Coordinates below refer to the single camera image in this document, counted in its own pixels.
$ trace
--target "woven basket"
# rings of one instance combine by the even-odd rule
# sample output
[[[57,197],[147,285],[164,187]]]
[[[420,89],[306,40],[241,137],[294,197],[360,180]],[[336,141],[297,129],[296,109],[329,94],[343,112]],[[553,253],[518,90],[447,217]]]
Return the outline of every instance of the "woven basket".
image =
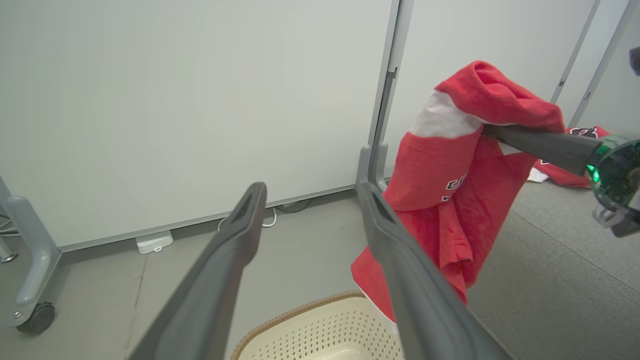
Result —
[[[300,306],[250,331],[231,360],[401,360],[400,339],[359,291]]]

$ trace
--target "caster wheel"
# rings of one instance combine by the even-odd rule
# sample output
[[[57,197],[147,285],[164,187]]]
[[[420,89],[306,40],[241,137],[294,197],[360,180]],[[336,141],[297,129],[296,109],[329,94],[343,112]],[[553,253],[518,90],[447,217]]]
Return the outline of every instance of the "caster wheel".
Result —
[[[47,330],[56,315],[55,308],[50,302],[43,302],[36,305],[29,320],[22,325],[18,325],[16,329],[19,332],[29,335],[38,335]]]

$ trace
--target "white patch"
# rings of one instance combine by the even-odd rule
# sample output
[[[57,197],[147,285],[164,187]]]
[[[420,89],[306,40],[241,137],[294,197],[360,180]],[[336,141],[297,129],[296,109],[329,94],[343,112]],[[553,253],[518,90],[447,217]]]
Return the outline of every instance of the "white patch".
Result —
[[[511,155],[511,154],[518,154],[519,152],[522,152],[516,148],[514,148],[513,146],[507,145],[505,143],[502,142],[498,142],[498,146],[500,146],[500,150],[502,150],[502,154],[507,156],[507,155]]]
[[[475,133],[483,122],[458,109],[449,94],[434,90],[410,131],[416,136],[451,139]]]
[[[544,172],[538,170],[537,168],[531,168],[531,172],[529,172],[529,178],[527,179],[527,181],[533,181],[534,183],[544,183],[548,178],[549,175],[546,175]]]

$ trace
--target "white partition panel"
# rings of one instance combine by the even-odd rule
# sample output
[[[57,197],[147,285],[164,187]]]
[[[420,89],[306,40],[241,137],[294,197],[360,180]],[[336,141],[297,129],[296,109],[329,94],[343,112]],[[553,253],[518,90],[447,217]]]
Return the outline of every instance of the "white partition panel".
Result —
[[[585,96],[591,78],[604,55],[628,0],[605,0],[600,2],[593,17],[584,43],[573,64],[569,80],[556,104],[562,109],[564,124],[569,125],[575,110]]]
[[[400,139],[434,86],[474,60],[488,61],[551,99],[593,0],[416,1],[385,142],[391,176]]]
[[[640,6],[632,13],[578,126],[602,126],[610,133],[640,133],[640,78],[631,70],[629,50],[640,46]]]
[[[0,4],[0,175],[58,246],[348,186],[391,0]]]

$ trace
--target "cable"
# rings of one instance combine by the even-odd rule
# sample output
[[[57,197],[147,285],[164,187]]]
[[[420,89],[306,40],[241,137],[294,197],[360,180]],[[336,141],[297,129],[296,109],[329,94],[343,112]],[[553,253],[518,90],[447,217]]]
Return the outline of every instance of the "cable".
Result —
[[[311,205],[311,201],[312,201],[313,199],[314,199],[314,198],[307,199],[307,200],[308,200],[308,201],[307,201],[307,203],[306,203],[306,204],[305,204],[301,209],[296,210],[296,211],[288,210],[285,206],[282,206],[282,205],[280,205],[280,206],[276,206],[275,208],[276,208],[276,209],[278,209],[278,210],[280,210],[280,211],[282,211],[283,213],[287,213],[287,214],[299,213],[300,211],[303,211],[304,209],[308,208],[308,207],[309,207],[309,205]]]
[[[15,234],[18,232],[18,229],[14,227],[10,227],[8,229],[2,229],[0,230],[0,234]]]
[[[276,224],[276,220],[278,220],[278,214],[276,214],[276,208],[273,209],[273,222],[270,224],[263,224],[262,227],[272,227]]]
[[[276,224],[276,221],[278,220],[278,215],[276,214],[276,208],[271,208],[271,209],[273,209],[273,222],[270,224],[263,224],[262,227],[272,227]],[[220,232],[220,226],[226,219],[227,218],[224,218],[220,220],[220,222],[218,222],[218,232]]]

